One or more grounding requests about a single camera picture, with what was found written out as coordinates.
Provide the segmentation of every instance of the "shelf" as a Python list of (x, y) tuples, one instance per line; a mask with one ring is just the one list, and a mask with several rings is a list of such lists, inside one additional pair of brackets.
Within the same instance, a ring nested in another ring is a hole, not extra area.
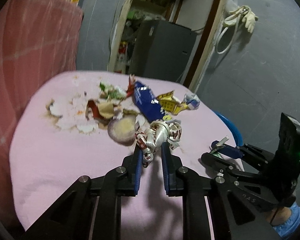
[(131, 6), (138, 9), (142, 9), (146, 12), (160, 14), (160, 15), (166, 11), (165, 7), (156, 5), (149, 1), (133, 0)]

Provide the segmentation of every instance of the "blue snack wrapper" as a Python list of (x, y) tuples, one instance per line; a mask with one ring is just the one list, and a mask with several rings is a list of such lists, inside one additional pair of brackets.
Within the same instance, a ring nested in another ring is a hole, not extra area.
[(152, 90), (139, 81), (136, 81), (135, 83), (134, 99), (136, 106), (146, 117), (149, 123), (158, 119), (162, 120), (165, 116), (164, 109), (155, 98)]

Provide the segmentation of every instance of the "white glove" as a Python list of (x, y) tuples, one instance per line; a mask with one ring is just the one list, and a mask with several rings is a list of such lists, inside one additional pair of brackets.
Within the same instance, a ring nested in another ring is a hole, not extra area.
[(241, 17), (241, 14), (242, 14), (243, 10), (245, 10), (245, 9), (247, 11), (251, 10), (249, 6), (243, 5), (243, 6), (239, 7), (237, 10), (229, 12), (229, 14), (231, 14), (231, 15), (223, 21), (223, 27), (235, 26), (235, 24), (237, 22), (237, 18)]
[(244, 17), (242, 18), (242, 22), (245, 22), (245, 27), (247, 28), (249, 33), (253, 32), (254, 26), (258, 17), (251, 11), (247, 11), (244, 13)]

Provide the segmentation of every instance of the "red towel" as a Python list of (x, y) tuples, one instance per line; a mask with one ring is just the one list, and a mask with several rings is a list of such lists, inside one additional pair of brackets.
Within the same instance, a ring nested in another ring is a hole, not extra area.
[(81, 9), (66, 0), (8, 0), (0, 12), (0, 219), (6, 226), (18, 221), (9, 168), (14, 130), (39, 87), (75, 70), (81, 21)]

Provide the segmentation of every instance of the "gray wall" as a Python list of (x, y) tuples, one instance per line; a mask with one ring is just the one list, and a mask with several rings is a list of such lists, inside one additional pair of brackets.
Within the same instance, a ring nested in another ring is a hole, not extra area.
[[(227, 54), (213, 55), (198, 96), (233, 121), (244, 142), (275, 152), (281, 112), (300, 121), (300, 8), (294, 0), (238, 5), (249, 5), (259, 21), (252, 35), (239, 31)], [(230, 38), (224, 37), (223, 48)]]
[(110, 41), (124, 0), (84, 0), (77, 70), (107, 70)]

